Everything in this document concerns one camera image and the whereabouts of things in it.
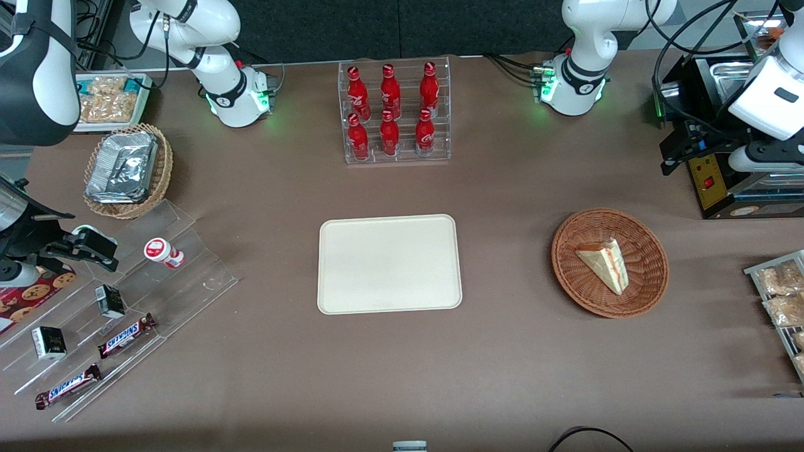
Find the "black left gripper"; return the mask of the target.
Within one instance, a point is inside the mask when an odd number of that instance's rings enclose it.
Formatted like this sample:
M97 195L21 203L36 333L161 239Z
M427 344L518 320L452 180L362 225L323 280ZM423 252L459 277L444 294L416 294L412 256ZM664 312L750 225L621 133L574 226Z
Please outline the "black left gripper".
M702 158L715 153L731 153L746 145L751 127L742 121L727 121L725 127L717 131L699 122L685 120L683 130L687 139L665 139L660 143L661 174L669 176L678 167L694 158Z

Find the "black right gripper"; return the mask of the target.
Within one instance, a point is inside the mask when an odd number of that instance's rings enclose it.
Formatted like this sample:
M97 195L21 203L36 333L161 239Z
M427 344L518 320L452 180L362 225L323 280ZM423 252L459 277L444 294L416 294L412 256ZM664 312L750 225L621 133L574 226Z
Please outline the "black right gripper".
M79 246L62 240L60 220L75 218L33 200L24 191L28 181L1 179L2 258L26 260L31 255L48 259L92 261L109 272L117 270L117 242L94 229L81 229Z

